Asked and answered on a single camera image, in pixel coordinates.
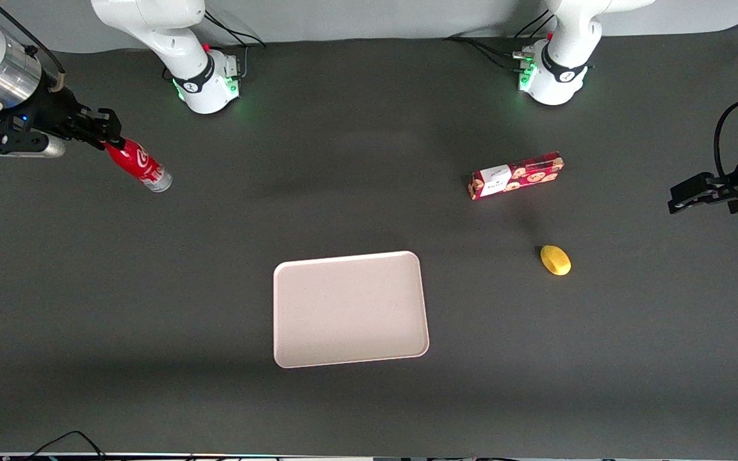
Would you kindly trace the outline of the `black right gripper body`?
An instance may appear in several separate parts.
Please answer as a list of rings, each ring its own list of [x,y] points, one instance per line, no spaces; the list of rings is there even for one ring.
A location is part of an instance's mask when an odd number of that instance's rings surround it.
[[[24,100],[0,88],[0,156],[62,156],[77,140],[80,104],[68,88],[50,93],[42,83]]]

